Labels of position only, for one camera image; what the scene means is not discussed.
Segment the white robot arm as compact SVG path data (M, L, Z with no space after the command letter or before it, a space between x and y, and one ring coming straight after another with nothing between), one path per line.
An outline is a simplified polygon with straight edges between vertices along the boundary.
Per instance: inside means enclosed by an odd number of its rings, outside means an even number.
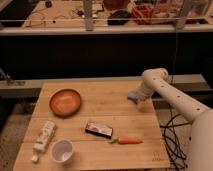
M142 83L130 92L136 102L157 92L191 124L186 171L213 171L213 109L170 85L164 68L147 69Z

